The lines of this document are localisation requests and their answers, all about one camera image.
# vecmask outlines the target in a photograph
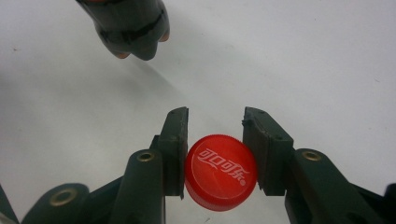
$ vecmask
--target white table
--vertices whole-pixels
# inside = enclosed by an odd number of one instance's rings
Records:
[[[119,60],[73,0],[0,2],[0,181],[19,219],[47,190],[121,176],[166,113],[190,109],[189,144],[242,139],[245,106],[352,183],[396,182],[394,1],[176,1],[156,57]],[[167,198],[167,223],[288,223],[258,188],[215,213]]]

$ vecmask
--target bottle cap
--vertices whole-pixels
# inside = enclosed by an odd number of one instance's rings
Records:
[[[222,134],[196,142],[185,162],[186,188],[202,207],[227,211],[242,203],[253,191],[257,168],[247,146]]]

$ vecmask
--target plastic part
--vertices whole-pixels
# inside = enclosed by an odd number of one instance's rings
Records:
[[[185,163],[186,188],[202,207],[227,211],[242,203],[253,191],[257,168],[248,147],[222,134],[195,143]]]
[[[131,53],[147,61],[158,42],[169,37],[169,20],[161,0],[77,0],[93,19],[103,44],[116,57]]]

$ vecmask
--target screw hole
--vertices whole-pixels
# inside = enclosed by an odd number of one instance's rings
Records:
[[[320,161],[321,157],[318,153],[313,151],[304,151],[303,156],[310,161]]]

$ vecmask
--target brass insert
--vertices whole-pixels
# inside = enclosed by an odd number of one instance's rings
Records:
[[[137,156],[137,159],[139,161],[151,161],[154,159],[155,155],[152,152],[143,152],[140,155]]]
[[[304,151],[303,156],[310,161],[320,161],[321,156],[314,151]]]
[[[55,207],[65,205],[73,201],[77,194],[77,191],[72,188],[61,189],[50,197],[49,204]]]

